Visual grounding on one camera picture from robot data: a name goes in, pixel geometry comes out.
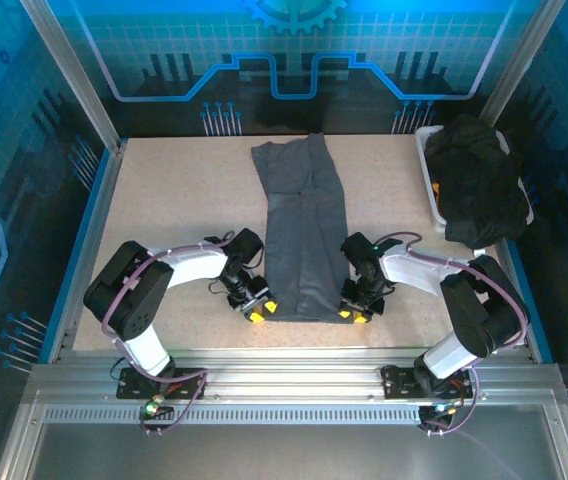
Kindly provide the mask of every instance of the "aluminum frame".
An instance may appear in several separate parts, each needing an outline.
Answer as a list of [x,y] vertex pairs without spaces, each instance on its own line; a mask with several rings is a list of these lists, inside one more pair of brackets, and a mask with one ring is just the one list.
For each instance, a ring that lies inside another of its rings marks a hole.
[[114,155],[119,148],[120,137],[51,7],[46,0],[20,2],[104,146]]
[[[323,415],[328,418],[327,412],[340,409],[363,412],[357,418],[349,418],[350,424],[397,424],[377,412],[397,409],[410,412],[408,407],[424,402],[384,399],[379,368],[387,364],[410,365],[413,357],[388,356],[388,349],[380,350],[362,355],[361,349],[354,349],[334,357],[329,349],[312,353],[300,350],[297,358],[280,359],[266,352],[262,356],[245,356],[243,360],[238,360],[230,350],[218,351],[216,355],[188,352],[176,361],[183,366],[211,369],[206,395],[197,403],[199,413],[194,414],[201,421],[194,423],[286,424],[290,419],[283,417],[265,422],[263,412],[293,408],[311,412],[308,421],[300,420],[305,424],[317,424],[318,418],[325,418]],[[409,352],[413,353],[411,349],[402,353]],[[142,402],[114,397],[116,383],[108,371],[115,358],[78,357],[57,365],[34,366],[0,462],[0,480],[27,478],[37,461],[44,424],[136,423],[135,412]],[[487,359],[477,370],[479,408],[543,407],[558,464],[568,479],[568,396],[557,365],[523,364],[516,355]],[[219,422],[212,418],[215,415],[221,418],[224,412],[237,411],[240,407],[245,413],[237,421],[231,418]],[[207,411],[217,413],[209,418]],[[402,423],[411,421],[409,413]],[[333,423],[344,421],[336,419]]]
[[[500,240],[496,244],[495,249],[497,251],[497,257],[499,259],[500,265],[502,265],[509,280],[513,283],[513,286],[521,295],[522,287],[520,285],[520,279],[515,271],[515,265],[513,264],[513,259],[508,251],[506,240],[504,239]],[[542,359],[543,355],[542,352],[540,351],[540,346],[535,336],[535,331],[533,328],[531,328],[530,325],[526,335],[526,339],[528,347],[531,352],[531,358],[535,361],[535,363],[544,363]]]
[[495,125],[522,80],[566,0],[546,0],[533,14],[497,85],[488,97],[480,118]]
[[77,257],[77,263],[68,266],[68,270],[72,270],[68,295],[60,314],[57,330],[54,333],[52,347],[43,359],[47,363],[56,362],[62,355],[71,351],[72,343],[69,345],[69,340],[74,339],[77,331],[77,324],[82,309],[83,292],[91,281],[99,241],[104,232],[106,217],[108,216],[113,192],[115,191],[117,175],[125,152],[126,143],[123,142],[117,152],[108,159],[102,182],[93,186],[93,188],[98,189],[95,207],[86,229],[86,235]]

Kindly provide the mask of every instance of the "speckled tabletop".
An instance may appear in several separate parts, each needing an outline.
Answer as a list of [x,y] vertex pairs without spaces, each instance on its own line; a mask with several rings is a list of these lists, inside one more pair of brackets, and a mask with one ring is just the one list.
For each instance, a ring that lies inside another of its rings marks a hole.
[[[131,139],[119,173],[93,277],[117,248],[193,244],[248,227],[263,239],[266,198],[250,156],[253,146],[297,137]],[[471,258],[433,229],[415,138],[409,135],[327,136],[344,186],[350,233],[375,239],[413,230],[420,248]],[[444,301],[407,285],[388,297],[383,316],[364,325],[263,322],[233,312],[207,281],[169,290],[154,321],[166,348],[431,346],[451,330]],[[84,309],[76,351],[111,350]]]

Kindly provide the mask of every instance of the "folded gray garment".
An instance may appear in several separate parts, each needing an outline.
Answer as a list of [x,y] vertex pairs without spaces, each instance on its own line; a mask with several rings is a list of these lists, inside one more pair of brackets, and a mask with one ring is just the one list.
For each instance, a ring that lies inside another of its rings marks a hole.
[[346,208],[324,135],[268,142],[251,154],[268,198],[264,276],[278,307],[267,318],[344,323]]

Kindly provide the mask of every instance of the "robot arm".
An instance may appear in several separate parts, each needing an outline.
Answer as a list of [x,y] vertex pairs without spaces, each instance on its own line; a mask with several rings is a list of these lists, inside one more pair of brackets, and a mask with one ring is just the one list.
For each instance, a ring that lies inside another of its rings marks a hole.
[[[150,376],[170,378],[174,370],[170,355],[151,325],[169,288],[201,278],[218,279],[227,289],[229,305],[247,319],[258,321],[262,305],[271,311],[276,308],[266,280],[245,267],[263,248],[254,232],[244,229],[228,241],[217,237],[204,240],[152,262],[108,321],[127,356]],[[129,277],[158,252],[133,241],[124,243],[86,291],[84,305],[102,322]]]
[[425,395],[446,389],[461,368],[509,344],[522,332],[520,316],[528,321],[526,305],[489,256],[449,259],[408,249],[395,238],[373,244],[359,232],[346,239],[342,252],[360,276],[342,291],[341,309],[355,317],[383,313],[383,289],[395,283],[444,298],[453,332],[417,358],[412,372]]

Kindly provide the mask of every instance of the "white plastic tray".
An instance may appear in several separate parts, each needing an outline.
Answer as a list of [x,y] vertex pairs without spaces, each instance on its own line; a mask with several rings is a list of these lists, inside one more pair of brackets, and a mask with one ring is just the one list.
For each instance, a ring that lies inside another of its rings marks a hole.
[[[428,201],[431,205],[431,213],[433,214],[433,226],[435,231],[444,233],[446,229],[446,220],[442,218],[440,215],[439,210],[437,209],[437,203],[435,203],[435,194],[433,193],[433,186],[431,182],[431,176],[428,173],[428,168],[426,166],[426,156],[424,155],[424,149],[426,148],[426,140],[428,137],[433,135],[435,132],[439,132],[444,128],[443,125],[433,125],[431,127],[420,127],[415,131],[415,139],[417,141],[417,151],[420,154],[420,164],[422,165],[422,174],[424,175],[424,183],[426,184],[426,193],[428,195]],[[496,132],[497,139],[500,141],[500,147],[507,155],[511,153],[511,150],[508,148],[508,143],[506,143],[506,139],[502,132]],[[522,179],[518,179],[517,183],[524,193],[526,197],[526,202],[528,203],[528,215],[526,216],[526,224],[530,225],[533,223],[534,214],[533,209],[531,208],[531,202],[528,199],[528,195],[526,195],[526,189],[524,188],[524,184],[522,183]]]

